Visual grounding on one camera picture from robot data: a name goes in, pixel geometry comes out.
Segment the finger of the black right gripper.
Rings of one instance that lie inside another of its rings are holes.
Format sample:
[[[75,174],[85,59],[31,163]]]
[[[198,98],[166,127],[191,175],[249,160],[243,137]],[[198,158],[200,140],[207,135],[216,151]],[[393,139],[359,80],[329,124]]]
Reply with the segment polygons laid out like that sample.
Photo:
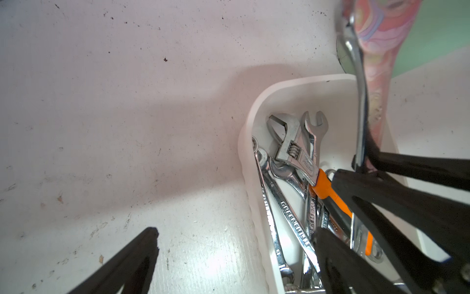
[[[383,172],[338,170],[332,188],[372,233],[412,293],[469,293],[469,205],[408,188]],[[449,258],[438,262],[427,257],[381,209],[426,234]]]
[[[363,132],[360,150],[372,167],[396,175],[469,191],[468,159],[429,158],[380,151],[369,132]]]

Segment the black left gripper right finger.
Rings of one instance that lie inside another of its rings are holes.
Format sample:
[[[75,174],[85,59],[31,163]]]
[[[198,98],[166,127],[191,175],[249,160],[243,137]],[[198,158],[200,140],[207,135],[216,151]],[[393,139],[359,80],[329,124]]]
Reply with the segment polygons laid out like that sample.
[[[403,293],[329,230],[317,228],[313,245],[327,294]]]

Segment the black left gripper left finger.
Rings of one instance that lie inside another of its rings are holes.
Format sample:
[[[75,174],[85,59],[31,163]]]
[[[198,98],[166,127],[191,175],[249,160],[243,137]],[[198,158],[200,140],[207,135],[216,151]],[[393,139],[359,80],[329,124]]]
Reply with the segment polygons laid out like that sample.
[[[144,229],[87,280],[71,290],[72,294],[146,294],[153,278],[159,248],[159,232]]]

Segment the orange handled adjustable wrench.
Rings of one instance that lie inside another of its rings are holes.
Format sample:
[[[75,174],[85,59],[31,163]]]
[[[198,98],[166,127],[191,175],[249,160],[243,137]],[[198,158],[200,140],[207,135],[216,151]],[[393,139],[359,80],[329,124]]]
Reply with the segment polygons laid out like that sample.
[[[341,239],[350,241],[352,212],[333,190],[326,172],[317,167],[309,155],[310,142],[303,129],[302,118],[287,113],[273,114],[268,118],[268,130],[280,148],[275,159],[293,167],[326,206],[340,227]]]

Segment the chrome Greenfield combination wrench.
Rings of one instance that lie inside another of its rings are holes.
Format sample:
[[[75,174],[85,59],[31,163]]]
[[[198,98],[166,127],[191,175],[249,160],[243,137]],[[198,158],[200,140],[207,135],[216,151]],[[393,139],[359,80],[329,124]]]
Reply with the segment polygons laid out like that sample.
[[[312,264],[317,274],[321,273],[316,252],[310,242],[308,234],[305,232],[304,227],[301,225],[296,213],[292,210],[291,205],[284,196],[281,188],[274,179],[274,175],[270,171],[271,158],[263,148],[258,148],[255,152],[258,156],[259,169],[263,175],[263,181],[268,185],[268,189],[273,195],[278,207],[280,208],[284,218],[294,233],[298,243]]]

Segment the white plastic storage box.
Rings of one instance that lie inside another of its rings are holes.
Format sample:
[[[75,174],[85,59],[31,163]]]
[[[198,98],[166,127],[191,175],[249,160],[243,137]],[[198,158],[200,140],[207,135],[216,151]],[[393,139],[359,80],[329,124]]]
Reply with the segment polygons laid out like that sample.
[[[315,189],[317,195],[337,194],[350,210],[371,231],[384,253],[406,286],[414,294],[463,294],[468,285],[461,278],[461,267],[469,254],[458,243],[463,221],[469,206],[447,198],[411,189],[400,184],[394,175],[415,177],[420,180],[461,189],[468,188],[466,178],[457,173],[457,167],[466,165],[458,159],[417,158],[393,153],[376,153],[367,147],[374,173],[361,174],[338,170],[329,180],[310,157],[310,142],[304,121],[290,115],[288,109],[305,110],[307,100],[314,92],[324,94],[328,106],[337,117],[344,117],[357,109],[356,79],[353,75],[324,75],[276,83],[257,98],[239,137],[239,155],[246,181],[252,215],[255,218],[263,266],[270,291],[279,294],[284,286],[274,263],[275,249],[266,242],[270,234],[267,213],[261,208],[261,183],[252,149],[252,131],[257,115],[273,117],[286,129],[276,160],[300,171]],[[450,255],[450,259],[437,262],[424,255],[407,237],[384,217],[381,210],[415,226],[427,234]]]

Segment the small chrome wrench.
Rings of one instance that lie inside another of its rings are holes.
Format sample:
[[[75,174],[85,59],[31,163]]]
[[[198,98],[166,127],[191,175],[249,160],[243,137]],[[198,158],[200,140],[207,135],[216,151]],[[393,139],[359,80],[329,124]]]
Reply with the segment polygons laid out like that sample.
[[[317,125],[314,126],[310,120],[309,112],[306,111],[302,115],[302,122],[303,122],[303,129],[306,131],[308,138],[309,138],[309,142],[310,142],[309,155],[312,161],[315,163],[315,165],[319,167],[319,154],[320,154],[321,142],[329,128],[328,120],[326,119],[322,111],[317,111],[316,113]],[[312,236],[313,232],[315,231],[318,225],[319,204],[318,204],[318,197],[313,191],[313,188],[311,186],[308,187],[308,194],[309,196],[307,199],[307,205],[308,205],[307,224],[308,224],[309,235]]]

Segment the long chrome combination wrench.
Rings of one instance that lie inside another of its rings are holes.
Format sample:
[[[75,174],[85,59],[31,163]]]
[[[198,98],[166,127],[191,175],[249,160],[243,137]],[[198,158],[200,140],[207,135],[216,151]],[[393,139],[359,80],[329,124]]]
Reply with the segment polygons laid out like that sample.
[[[357,81],[357,93],[359,96],[357,143],[353,168],[358,173],[366,173],[367,165],[365,163],[365,145],[368,129],[368,94],[363,66],[364,55],[359,46],[359,41],[354,27],[354,8],[354,1],[339,2],[335,10],[335,30],[339,44],[345,49],[346,54],[352,62]]]

